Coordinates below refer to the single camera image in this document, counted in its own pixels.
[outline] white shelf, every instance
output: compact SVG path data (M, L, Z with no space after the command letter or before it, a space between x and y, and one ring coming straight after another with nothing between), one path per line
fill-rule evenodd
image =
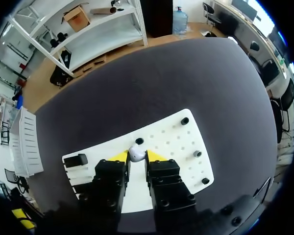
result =
M142 40L142 38L141 33L133 25L102 33L93 40L71 50L72 56L69 70L74 71L108 51Z
M54 48L50 54L54 55L56 52L58 52L61 48L63 48L66 44L70 43L71 41L73 41L74 39L76 39L77 37L79 37L80 35L82 35L83 33L87 32L88 30L102 24L105 23L107 21L116 19L118 17L121 16L125 16L128 14L132 14L135 12L135 8L128 4L128 3L123 3L122 6L120 8L123 8L124 11L117 11L116 13L112 14L112 15L93 15L90 18L90 25L83 28L82 30L80 30L77 33L74 33L73 35L69 36L66 40L64 40L62 43L60 43L56 48Z
M58 0L58 1L54 1L56 3L58 3L57 5L55 5L53 8L50 8L50 12L49 14L47 14L46 16L42 17L40 19L40 22L37 24L37 26L33 29L33 31L31 31L31 33L29 34L32 38L35 36L35 34L38 32L38 30L52 17L54 16L58 11L60 11L61 9L63 9L64 7L66 7L67 5L69 5L71 2L73 2L74 0Z

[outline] metal shelving unit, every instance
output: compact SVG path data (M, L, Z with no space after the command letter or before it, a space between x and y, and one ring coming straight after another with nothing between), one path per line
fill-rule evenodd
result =
M45 16L39 15L39 11L34 9L35 5L29 6L29 9L37 17L37 25L31 32L27 32L13 15L10 15L8 20L39 51L71 76L73 71L83 64L118 47L139 40L143 40L144 45L147 46L144 18L139 0L124 0L122 5L117 7L122 8L123 11L117 11L112 15L90 15L89 9L109 7L111 1L89 0L89 4L83 7L88 13L91 23L79 32L73 32L67 22L61 24L60 19L62 19L64 12L81 4L81 0L63 0L52 5L53 2L36 0L33 3L44 4L44 8L40 12L47 12ZM50 11L48 11L46 4L50 4ZM38 32L44 28L48 30L51 38L55 38L58 32L68 33L68 37L56 48L48 51L35 38L39 34ZM63 48L72 53L68 68L62 59L58 60L61 58L59 51Z

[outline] office chair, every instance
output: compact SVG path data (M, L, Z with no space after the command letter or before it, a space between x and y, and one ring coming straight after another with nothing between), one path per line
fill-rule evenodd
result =
M250 50L259 51L260 47L257 42L252 41L249 47ZM256 60L255 57L250 55L248 52L248 57L252 64L254 65L255 69L257 70L261 80L263 81L264 85L267 86L269 83L279 75L279 69L276 63L272 59L266 60L262 65Z
M0 137L1 137L0 145L9 145L9 143L10 143L10 127L9 127L9 124L4 121L2 122L2 129L1 129Z
M289 108L294 101L294 82L292 81L292 79L290 79L289 85L286 91L284 92L284 94L281 96L281 98L272 98L271 100L275 101L279 106L281 118L282 118L282 125L284 123L283 111L287 113L288 129L282 129L282 130L285 132L289 132L290 131Z
M281 115L281 109L279 104L276 101L271 100L271 107L274 115L275 127L276 127L276 136L277 136L277 143L280 143L282 140L282 133L283 133L283 121Z
M28 191L29 186L28 186L27 181L24 177L17 176L14 171L10 171L7 169L4 169L4 171L5 171L5 176L6 176L7 181L12 184L16 184L22 194L25 192L27 192L27 193L29 192Z
M249 49L254 50L254 51L259 51L260 47L259 47L258 43L256 43L255 41L251 41Z
M204 17L207 18L206 23L208 24L209 21L212 23L210 31L202 32L202 35L205 37L216 37L216 35L212 32L212 29L215 25L220 24L221 20L214 15L215 10L211 6L204 2L202 3L202 6L204 8Z

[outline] floor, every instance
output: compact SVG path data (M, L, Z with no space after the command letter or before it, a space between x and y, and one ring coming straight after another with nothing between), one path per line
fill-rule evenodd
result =
M167 35L159 38L148 38L148 47L153 47L165 43L171 43L184 39L192 39L192 38L204 38L199 30L209 30L210 26L204 23L189 23L188 32L184 35ZM213 32L218 37L224 37L224 35L219 32L216 28L213 28ZM127 45L124 47L120 47L116 50L113 50L107 53L106 63L113 61L121 56L126 54L130 54L134 51L143 49L142 42L136 42L131 45ZM99 68L102 65L98 65L94 67L94 69ZM49 79L55 69L55 64L46 58L40 67L34 71L29 77L26 87L23 88L23 96L24 96L24 107L27 108L30 112L36 112L42 105L47 103L52 97L61 92L63 89L73 84L74 82L82 79L85 75L90 73L92 70L85 73L83 76L80 76L65 87L59 89L57 86L50 83Z

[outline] gray table surface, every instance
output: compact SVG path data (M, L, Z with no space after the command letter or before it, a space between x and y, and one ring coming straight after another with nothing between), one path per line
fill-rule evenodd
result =
M114 139L188 108L215 181L196 194L199 211L253 194L274 175L276 129L266 89L246 54L223 38L150 47L93 71L37 112L44 172L28 179L44 212L77 204L63 155ZM155 231L153 212L122 214L119 231Z

